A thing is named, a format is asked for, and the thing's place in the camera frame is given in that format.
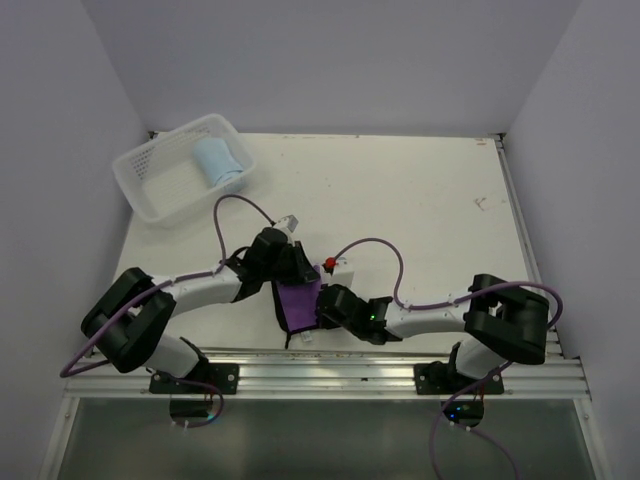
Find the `dark grey purple cloth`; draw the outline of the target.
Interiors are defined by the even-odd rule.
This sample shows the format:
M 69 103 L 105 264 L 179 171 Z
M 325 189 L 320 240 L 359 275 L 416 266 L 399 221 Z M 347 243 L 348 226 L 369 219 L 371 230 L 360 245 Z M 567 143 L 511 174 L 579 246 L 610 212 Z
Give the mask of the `dark grey purple cloth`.
M 316 301 L 321 286 L 321 278 L 309 284 L 295 286 L 271 283 L 275 317 L 285 333 L 285 350 L 289 349 L 294 335 L 319 329 Z

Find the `light blue towel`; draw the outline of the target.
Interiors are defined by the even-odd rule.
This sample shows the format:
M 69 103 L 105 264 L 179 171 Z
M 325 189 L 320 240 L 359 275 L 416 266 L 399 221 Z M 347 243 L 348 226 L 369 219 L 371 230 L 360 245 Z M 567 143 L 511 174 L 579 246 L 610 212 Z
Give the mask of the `light blue towel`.
M 212 188 L 236 193 L 243 188 L 239 176 L 244 167 L 234 158 L 225 140 L 204 138 L 195 143 L 193 157 Z

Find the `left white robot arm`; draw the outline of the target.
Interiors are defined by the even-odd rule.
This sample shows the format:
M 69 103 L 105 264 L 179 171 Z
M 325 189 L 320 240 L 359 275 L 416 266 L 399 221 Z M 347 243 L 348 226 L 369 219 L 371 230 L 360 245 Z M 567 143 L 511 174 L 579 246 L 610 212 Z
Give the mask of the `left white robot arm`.
M 85 316 L 81 332 L 119 372 L 146 367 L 193 393 L 207 383 L 207 360 L 192 342 L 165 333 L 172 318 L 243 301 L 265 283 L 307 297 L 318 291 L 320 279 L 299 241 L 266 227 L 211 270 L 164 278 L 127 269 Z

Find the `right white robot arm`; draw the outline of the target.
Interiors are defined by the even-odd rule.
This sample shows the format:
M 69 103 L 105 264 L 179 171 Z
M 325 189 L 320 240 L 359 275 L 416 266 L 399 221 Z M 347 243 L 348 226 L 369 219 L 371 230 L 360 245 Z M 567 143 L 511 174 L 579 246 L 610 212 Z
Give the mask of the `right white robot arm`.
M 445 379 L 468 392 L 481 378 L 511 362 L 541 365 L 546 358 L 550 305 L 531 282 L 474 277 L 468 293 L 426 306 L 404 307 L 390 297 L 364 300 L 343 285 L 322 289 L 316 314 L 361 341 L 385 345 L 436 333 L 465 333 L 449 355 Z

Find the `white perforated plastic basket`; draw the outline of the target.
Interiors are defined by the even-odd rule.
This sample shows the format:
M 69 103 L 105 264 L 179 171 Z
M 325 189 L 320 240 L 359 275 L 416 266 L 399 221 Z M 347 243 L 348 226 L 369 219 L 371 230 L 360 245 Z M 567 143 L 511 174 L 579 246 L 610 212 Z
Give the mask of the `white perforated plastic basket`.
M 141 220 L 169 228 L 212 207 L 218 198 L 228 194 L 210 186 L 193 157 L 195 143 L 208 137 L 226 141 L 244 167 L 239 178 L 244 180 L 243 188 L 246 186 L 257 165 L 256 156 L 224 117 L 206 115 L 114 160 L 116 181 Z

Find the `aluminium mounting rail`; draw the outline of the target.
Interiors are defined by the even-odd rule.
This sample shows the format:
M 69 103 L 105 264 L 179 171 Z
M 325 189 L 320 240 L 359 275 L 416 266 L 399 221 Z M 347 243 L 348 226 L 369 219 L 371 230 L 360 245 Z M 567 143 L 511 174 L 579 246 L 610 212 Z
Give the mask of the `aluminium mounting rail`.
M 239 366 L 237 399 L 406 400 L 416 396 L 413 367 L 430 356 L 320 352 L 207 351 L 215 363 Z M 503 374 L 498 400 L 588 399 L 582 364 L 552 356 L 539 366 L 513 365 Z M 71 377 L 64 395 L 76 398 L 142 398 L 150 374 L 120 374 L 109 366 Z

